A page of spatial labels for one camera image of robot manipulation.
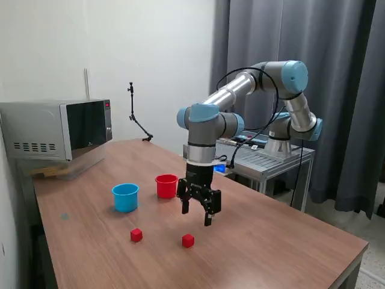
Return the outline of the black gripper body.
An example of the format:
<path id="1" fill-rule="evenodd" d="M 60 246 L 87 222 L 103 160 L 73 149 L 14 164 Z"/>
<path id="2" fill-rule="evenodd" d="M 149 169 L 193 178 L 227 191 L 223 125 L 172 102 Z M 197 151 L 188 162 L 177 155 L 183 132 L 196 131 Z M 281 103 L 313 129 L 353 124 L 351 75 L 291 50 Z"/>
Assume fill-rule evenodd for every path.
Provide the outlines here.
<path id="1" fill-rule="evenodd" d="M 211 184 L 213 180 L 213 166 L 198 166 L 186 164 L 186 175 L 180 180 L 180 199 L 187 199 L 187 196 L 198 191 L 199 198 L 211 199 Z"/>

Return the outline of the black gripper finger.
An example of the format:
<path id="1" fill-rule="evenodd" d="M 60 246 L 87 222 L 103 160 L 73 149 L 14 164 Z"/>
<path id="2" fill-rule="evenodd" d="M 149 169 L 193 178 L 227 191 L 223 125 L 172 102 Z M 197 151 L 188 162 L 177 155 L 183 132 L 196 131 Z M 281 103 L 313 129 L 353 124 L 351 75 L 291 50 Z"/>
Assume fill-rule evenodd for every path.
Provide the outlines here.
<path id="1" fill-rule="evenodd" d="M 211 226 L 212 217 L 221 211 L 221 191 L 204 188 L 200 203 L 205 210 L 204 226 Z"/>
<path id="2" fill-rule="evenodd" d="M 179 179 L 177 184 L 176 196 L 182 203 L 182 214 L 189 212 L 189 200 L 191 199 L 191 189 L 185 178 Z"/>

